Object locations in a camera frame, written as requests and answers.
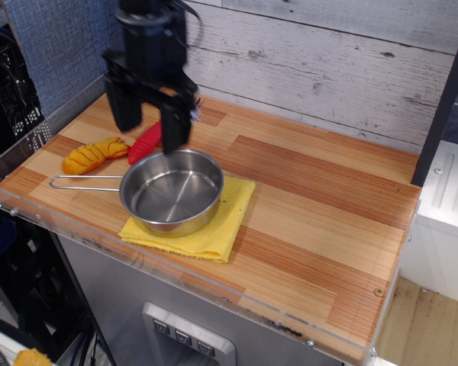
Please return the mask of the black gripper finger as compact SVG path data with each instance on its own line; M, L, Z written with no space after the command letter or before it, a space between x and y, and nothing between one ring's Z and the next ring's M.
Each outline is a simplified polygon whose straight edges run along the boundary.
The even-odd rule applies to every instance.
M128 132L142 121L141 100L124 84L105 80L106 92L114 122L121 132Z
M188 143L191 122L191 106L188 104L167 104L160 107L163 153L170 154Z

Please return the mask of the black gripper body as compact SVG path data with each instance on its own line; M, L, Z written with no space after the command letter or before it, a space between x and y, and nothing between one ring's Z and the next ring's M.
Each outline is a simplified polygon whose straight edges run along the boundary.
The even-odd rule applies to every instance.
M189 45L186 15L191 7L119 7L124 49L106 50L106 78L124 84L140 100L155 102L158 90L170 88L182 103L193 102L198 87L184 73Z

